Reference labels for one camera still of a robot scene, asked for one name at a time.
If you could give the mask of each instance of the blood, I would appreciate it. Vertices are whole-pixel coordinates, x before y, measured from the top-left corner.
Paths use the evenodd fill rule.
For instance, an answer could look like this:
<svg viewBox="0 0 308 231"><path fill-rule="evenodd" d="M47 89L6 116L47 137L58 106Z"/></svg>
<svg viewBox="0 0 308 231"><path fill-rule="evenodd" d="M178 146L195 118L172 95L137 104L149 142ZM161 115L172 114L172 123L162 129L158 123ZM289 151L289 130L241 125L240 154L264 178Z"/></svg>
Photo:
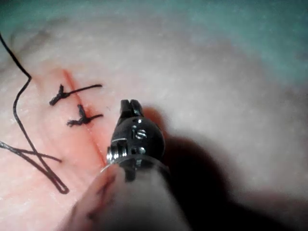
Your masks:
<svg viewBox="0 0 308 231"><path fill-rule="evenodd" d="M62 69L62 74L63 74L63 77L64 77L64 80L65 80L65 84L64 87L69 87L70 88L70 91L74 91L77 89L77 84L76 82L74 81L74 78L73 78L73 74L71 71L67 70L67 69ZM75 94L72 94L71 97L74 97L77 104L81 104L81 105L85 105L81 99L81 97L79 96L78 92L76 92ZM84 106L84 109L86 111L86 113L91 113L94 111L94 108L91 107L91 106ZM105 161L105 158L102 156L102 152L100 150L100 148L98 147L97 143L99 142L99 140L97 140L98 138L95 137L93 135L93 132L92 132L92 125L91 123L89 124L84 124L83 126L86 126L86 131L88 133L88 135L90 136L90 140L91 140L91 145L93 146L93 148L95 149L95 152L97 153L98 157L99 157L99 160L100 162L102 163L103 166L106 166L106 161Z"/></svg>

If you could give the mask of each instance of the black suture thread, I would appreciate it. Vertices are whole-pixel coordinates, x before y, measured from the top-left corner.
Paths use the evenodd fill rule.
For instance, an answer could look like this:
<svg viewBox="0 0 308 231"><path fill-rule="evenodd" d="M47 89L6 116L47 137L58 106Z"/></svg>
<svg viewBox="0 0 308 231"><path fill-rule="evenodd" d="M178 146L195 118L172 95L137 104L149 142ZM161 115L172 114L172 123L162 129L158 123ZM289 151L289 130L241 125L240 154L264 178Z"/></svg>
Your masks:
<svg viewBox="0 0 308 231"><path fill-rule="evenodd" d="M73 93L80 92L80 91L87 90L87 89L91 89L91 88L101 88L101 87L102 87L102 84L95 84L95 85L91 85L91 86L88 86L88 87L85 87L85 88L73 90L71 92L64 92L64 87L63 87L62 84L60 84L58 94L55 97L53 97L52 100L50 100L49 104L51 106L54 106L60 99L65 99Z"/></svg>
<svg viewBox="0 0 308 231"><path fill-rule="evenodd" d="M0 148L3 148L3 149L6 149L6 150L9 150L10 152L14 153L14 151L17 151L17 152L21 152L21 153L25 153L25 154L31 154L31 155L36 155L36 153L34 153L33 151L29 151L29 150L26 150L26 149L20 149L20 148L14 148L12 146L9 146L8 144L0 141ZM59 163L62 162L62 160L56 158L56 157L53 157L51 155L46 155L46 154L42 154L42 153L37 153L38 155L42 156L42 157L45 157L45 158L48 158L48 159L51 159L51 160L55 160L55 161L58 161Z"/></svg>
<svg viewBox="0 0 308 231"><path fill-rule="evenodd" d="M68 125L69 127L72 127L74 125L83 125L83 124L88 124L89 122L91 122L91 120L98 118L98 117L103 117L103 114L98 114L98 115L94 115L91 117L87 117L86 116L86 112L83 108L83 106L81 104L78 104L77 107L79 108L79 115L80 115L80 119L79 120L69 120L66 125Z"/></svg>
<svg viewBox="0 0 308 231"><path fill-rule="evenodd" d="M32 159L30 159L28 156L15 151L14 153L19 155L20 157L22 157L24 160L26 160L27 162L29 162L30 164L32 164L34 167L36 167L41 173L43 173L53 184L54 186L58 189L58 191L62 194L68 194L69 193L69 189L68 187L61 181L61 179L51 170L51 168L48 166L48 164L43 160L43 157L40 156L36 150L36 148L34 147L32 141L30 140L24 125L22 124L21 120L19 119L18 115L17 115L17 103L18 100L21 96L21 94L25 91L25 89L28 87L32 76L21 66L21 64L19 63L19 61L17 60L17 58L15 57L15 55L13 54L13 52L9 49L9 47L6 45L5 41L2 38L2 35L0 33L0 41L3 44L4 48L6 49L7 53L11 56L11 58L13 59L13 61L15 62L15 64L17 65L17 67L27 76L28 80L27 82L24 84L24 86L20 89L20 91L17 93L16 99L14 100L13 103L13 114L14 114L14 118L17 121L21 131L23 132L27 142L29 143L31 149L34 152L34 155L36 155L39 159L39 161L42 163L42 165L45 167L45 169L43 169L40 165L38 165L36 162L34 162Z"/></svg>

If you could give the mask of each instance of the red incision line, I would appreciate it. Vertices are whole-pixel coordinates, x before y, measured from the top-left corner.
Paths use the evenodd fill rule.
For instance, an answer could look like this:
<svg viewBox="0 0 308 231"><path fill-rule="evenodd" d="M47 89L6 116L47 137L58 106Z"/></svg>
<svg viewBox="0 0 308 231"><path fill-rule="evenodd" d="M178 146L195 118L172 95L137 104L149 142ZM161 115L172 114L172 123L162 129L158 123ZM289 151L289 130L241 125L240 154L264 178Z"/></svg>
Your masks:
<svg viewBox="0 0 308 231"><path fill-rule="evenodd" d="M67 83L67 85L70 87L71 91L76 90L76 84L75 84L75 82L74 82L72 73L69 72L69 71L66 70L66 69L62 69L62 71L63 71L63 76L64 76L64 78L65 78L65 80L66 80L66 83ZM75 96L75 98L76 98L76 100L77 100L77 103L80 104L80 105L82 105L81 98L80 98L80 96L78 95L78 93L74 94L74 96ZM93 144L93 147L94 147L96 153L97 153L98 156L99 156L99 159L101 160L101 162L103 163L103 165L106 166L106 162L105 162L103 156L100 154L101 152L100 152L99 147L97 146L97 142L95 142L94 136L91 134L91 132L89 132L90 127L89 127L88 125L85 125L85 126L87 126L88 134L89 134L89 136L91 136L91 138L92 138L92 139L91 139L91 140L92 140L92 144Z"/></svg>

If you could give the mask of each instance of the skin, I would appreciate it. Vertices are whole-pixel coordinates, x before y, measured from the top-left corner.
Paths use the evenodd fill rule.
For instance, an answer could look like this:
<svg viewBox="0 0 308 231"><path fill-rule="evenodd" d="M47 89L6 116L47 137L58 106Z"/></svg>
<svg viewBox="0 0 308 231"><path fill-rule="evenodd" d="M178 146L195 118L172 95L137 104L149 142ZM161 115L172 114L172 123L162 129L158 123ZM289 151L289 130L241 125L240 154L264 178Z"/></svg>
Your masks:
<svg viewBox="0 0 308 231"><path fill-rule="evenodd" d="M282 81L274 64L288 67L287 59L277 55L270 62L261 51L252 55L245 48L257 46L238 46L219 33L221 25L214 33L188 20L185 10L121 4L101 6L102 12L55 4L48 6L55 15L43 19L43 3L3 5L18 17L3 16L2 35L33 77L18 115L37 150L63 161L46 160L70 193L58 193L30 164L0 149L1 227L54 230L59 225L105 166L122 99L139 100L148 117L159 115L166 137L180 136L207 150L234 201L307 227L307 81L292 71ZM33 14L19 15L26 5ZM192 35L200 40L194 42ZM306 62L299 53L290 60L295 66ZM0 140L30 149L12 111L26 77L3 48L0 73ZM300 84L286 81L291 77ZM66 92L92 84L103 88L78 92L51 107L60 84ZM79 119L78 104L88 116L104 116L70 128L67 121Z"/></svg>

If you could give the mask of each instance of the pink skin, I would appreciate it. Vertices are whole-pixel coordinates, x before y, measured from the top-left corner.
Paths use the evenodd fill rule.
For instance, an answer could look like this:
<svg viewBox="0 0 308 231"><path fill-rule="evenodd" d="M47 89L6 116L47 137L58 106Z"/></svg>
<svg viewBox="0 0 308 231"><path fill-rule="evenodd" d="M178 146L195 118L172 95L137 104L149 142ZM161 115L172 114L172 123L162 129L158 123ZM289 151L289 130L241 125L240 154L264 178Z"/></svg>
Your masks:
<svg viewBox="0 0 308 231"><path fill-rule="evenodd" d="M1 228L39 231L59 225L105 166L122 99L137 99L157 111L168 135L209 150L235 201L305 226L308 108L303 89L280 85L269 68L225 38L194 44L187 31L174 29L183 23L177 16L169 24L164 17L152 20L144 14L128 20L115 13L103 17L104 24L102 18L59 18L47 26L33 23L34 29L16 26L13 43L9 32L3 36L33 76L18 114L37 150L62 159L45 160L70 193L58 193L30 164L0 149ZM3 51L0 140L30 149L12 111L26 77ZM103 88L51 107L48 102L60 84L65 91L92 84ZM68 120L79 119L80 103L88 116L104 116L68 127Z"/></svg>

